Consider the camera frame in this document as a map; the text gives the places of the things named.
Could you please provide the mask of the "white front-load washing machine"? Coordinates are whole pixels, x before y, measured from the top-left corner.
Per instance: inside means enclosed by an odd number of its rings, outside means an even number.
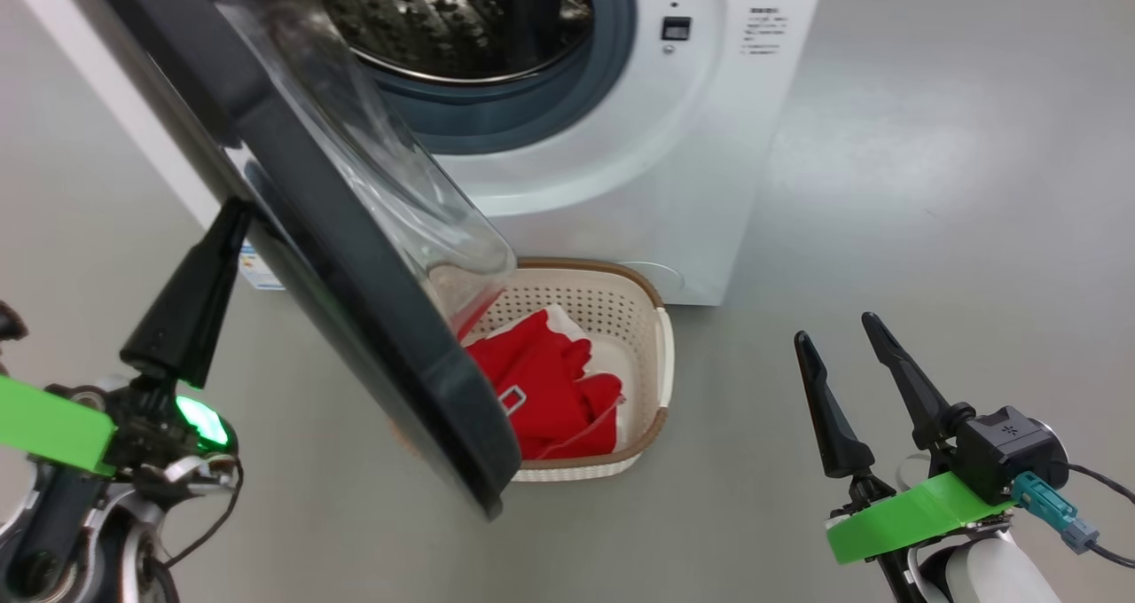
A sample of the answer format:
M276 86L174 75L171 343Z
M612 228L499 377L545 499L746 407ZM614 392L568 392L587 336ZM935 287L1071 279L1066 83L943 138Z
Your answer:
M818 0L316 1L518 256L722 302Z

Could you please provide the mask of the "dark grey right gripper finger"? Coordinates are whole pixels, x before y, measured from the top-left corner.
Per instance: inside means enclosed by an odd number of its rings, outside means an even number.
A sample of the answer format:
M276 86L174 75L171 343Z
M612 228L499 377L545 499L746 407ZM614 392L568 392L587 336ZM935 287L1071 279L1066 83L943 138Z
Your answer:
M812 344L812 337L804 330L794 333L794 354L824 474L834 479L867 476L874 466L874 454L867 444L856 437L831 392L826 365L818 349Z
M965 402L948 404L913 355L905 351L893 333L874 312L861 315L861 325L880 365L893 380L913 421L913 442L920 450L932 450L956 436L960 426L975 418L975 409Z

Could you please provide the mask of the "blue energy label sticker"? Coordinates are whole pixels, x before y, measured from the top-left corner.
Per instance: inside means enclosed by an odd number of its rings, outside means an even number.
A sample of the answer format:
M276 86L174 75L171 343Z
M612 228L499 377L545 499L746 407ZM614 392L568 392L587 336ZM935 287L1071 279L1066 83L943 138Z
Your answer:
M252 288L260 288L260 291L284 291L285 288L249 242L244 242L239 248L239 273Z

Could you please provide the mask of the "washing machine glass door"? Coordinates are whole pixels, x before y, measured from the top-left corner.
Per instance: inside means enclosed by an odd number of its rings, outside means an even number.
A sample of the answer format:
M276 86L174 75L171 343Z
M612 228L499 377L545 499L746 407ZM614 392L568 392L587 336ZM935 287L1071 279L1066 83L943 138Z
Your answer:
M512 248L365 77L316 0L74 0L153 110L180 203L250 243L424 461L488 520L521 453L463 347Z

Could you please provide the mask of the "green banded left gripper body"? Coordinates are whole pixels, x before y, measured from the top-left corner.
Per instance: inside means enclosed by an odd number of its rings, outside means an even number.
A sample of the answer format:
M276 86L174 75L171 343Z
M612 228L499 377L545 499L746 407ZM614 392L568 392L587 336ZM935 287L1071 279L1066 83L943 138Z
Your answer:
M0 445L98 476L114 476L106 453L111 417L0 374Z

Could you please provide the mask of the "cream perforated laundry basket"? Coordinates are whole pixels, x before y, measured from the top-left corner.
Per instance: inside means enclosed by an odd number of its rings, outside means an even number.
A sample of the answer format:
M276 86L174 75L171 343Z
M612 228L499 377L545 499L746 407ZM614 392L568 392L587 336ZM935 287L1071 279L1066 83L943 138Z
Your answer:
M591 481L623 474L669 418L676 349L669 310L640 273L617 263L530 258L463 333L469 344L544 307L560 304L592 341L592 368L616 374L625 397L622 445L611 454L522 460L515 481Z

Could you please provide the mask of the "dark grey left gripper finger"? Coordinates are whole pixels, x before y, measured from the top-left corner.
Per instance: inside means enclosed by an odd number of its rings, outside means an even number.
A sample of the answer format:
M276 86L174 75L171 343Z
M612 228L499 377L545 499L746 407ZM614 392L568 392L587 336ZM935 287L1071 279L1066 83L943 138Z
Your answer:
M204 236L184 256L121 346L121 363L138 372L134 388L170 390L178 382L203 388L252 220L246 200L225 200Z

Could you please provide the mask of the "red and white garment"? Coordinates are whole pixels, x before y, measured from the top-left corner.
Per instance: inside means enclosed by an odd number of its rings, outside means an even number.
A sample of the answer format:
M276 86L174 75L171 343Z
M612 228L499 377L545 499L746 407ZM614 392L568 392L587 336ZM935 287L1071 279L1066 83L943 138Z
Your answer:
M606 455L622 445L616 374L592 368L592 341L560 305L466 344L527 461Z

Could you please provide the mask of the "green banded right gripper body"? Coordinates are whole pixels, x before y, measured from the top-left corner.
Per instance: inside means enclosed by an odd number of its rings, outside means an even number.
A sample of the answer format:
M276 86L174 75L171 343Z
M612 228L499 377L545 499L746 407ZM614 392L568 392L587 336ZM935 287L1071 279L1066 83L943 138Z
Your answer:
M1004 495L989 505L948 471L830 525L827 542L839 564L855 563L961 530L1015 505Z

